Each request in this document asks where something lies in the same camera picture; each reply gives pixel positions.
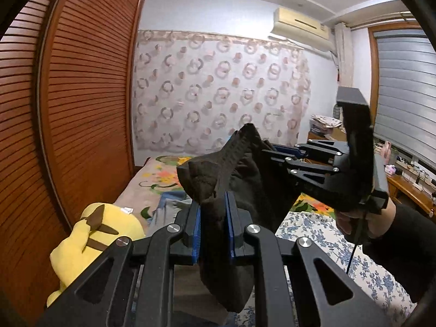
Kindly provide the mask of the black forearm sleeve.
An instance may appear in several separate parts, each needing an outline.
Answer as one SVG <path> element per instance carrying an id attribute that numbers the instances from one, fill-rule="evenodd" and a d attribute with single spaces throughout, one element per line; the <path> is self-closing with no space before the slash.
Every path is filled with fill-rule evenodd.
<path id="1" fill-rule="evenodd" d="M 399 204 L 390 228 L 363 252 L 391 273 L 417 303 L 435 282 L 435 224 Z"/>

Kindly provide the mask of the person's right hand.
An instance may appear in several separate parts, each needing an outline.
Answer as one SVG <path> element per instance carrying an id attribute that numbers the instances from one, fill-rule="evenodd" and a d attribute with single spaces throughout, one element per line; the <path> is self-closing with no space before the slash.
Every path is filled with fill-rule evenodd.
<path id="1" fill-rule="evenodd" d="M 380 214 L 368 213 L 362 210 L 352 210 L 343 213 L 335 210 L 336 227 L 350 243 L 363 242 L 365 239 L 381 237 L 391 227 L 396 216 L 395 203 L 389 199 L 386 208 Z M 353 225 L 362 223 L 360 235 L 356 238 Z"/>

